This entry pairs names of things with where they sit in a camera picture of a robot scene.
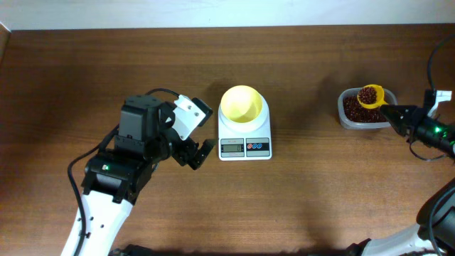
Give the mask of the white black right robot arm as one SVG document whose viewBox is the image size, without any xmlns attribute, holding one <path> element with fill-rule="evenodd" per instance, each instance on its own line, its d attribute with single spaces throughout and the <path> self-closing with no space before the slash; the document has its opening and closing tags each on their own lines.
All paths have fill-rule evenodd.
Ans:
<svg viewBox="0 0 455 256">
<path fill-rule="evenodd" d="M 420 161 L 410 144 L 389 135 L 382 141 L 359 137 L 345 148 L 353 165 L 357 224 L 377 242 L 398 244 L 398 235 L 413 228 L 415 245 L 433 255 L 450 252 L 454 234 L 440 235 L 444 212 L 453 206 L 454 170 L 446 160 Z"/>
</svg>

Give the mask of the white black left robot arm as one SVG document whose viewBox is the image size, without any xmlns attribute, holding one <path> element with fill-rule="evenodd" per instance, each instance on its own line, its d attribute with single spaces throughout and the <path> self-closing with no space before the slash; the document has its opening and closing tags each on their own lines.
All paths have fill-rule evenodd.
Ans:
<svg viewBox="0 0 455 256">
<path fill-rule="evenodd" d="M 128 97 L 119 124 L 86 154 L 82 189 L 73 186 L 77 215 L 63 255 L 108 255 L 141 190 L 160 162 L 174 159 L 198 169 L 215 146 L 190 135 L 213 111 L 204 101 L 177 95 L 164 102 L 151 94 Z"/>
</svg>

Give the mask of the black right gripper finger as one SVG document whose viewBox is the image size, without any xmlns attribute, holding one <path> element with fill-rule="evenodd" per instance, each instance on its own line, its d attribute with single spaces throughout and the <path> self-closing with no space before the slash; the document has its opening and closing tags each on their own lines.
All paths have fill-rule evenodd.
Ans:
<svg viewBox="0 0 455 256">
<path fill-rule="evenodd" d="M 386 116 L 385 119 L 390 123 L 391 127 L 399 135 L 408 135 L 407 123 L 402 115 Z"/>
<path fill-rule="evenodd" d="M 403 119 L 410 116 L 416 108 L 415 105 L 382 105 L 379 111 L 385 119 Z"/>
</svg>

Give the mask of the yellow measuring scoop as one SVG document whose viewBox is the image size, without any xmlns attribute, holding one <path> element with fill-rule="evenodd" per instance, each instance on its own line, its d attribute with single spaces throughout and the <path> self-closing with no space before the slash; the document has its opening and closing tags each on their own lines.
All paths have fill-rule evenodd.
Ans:
<svg viewBox="0 0 455 256">
<path fill-rule="evenodd" d="M 357 94 L 357 100 L 361 107 L 369 110 L 387 105 L 385 91 L 380 85 L 366 85 L 362 87 Z"/>
</svg>

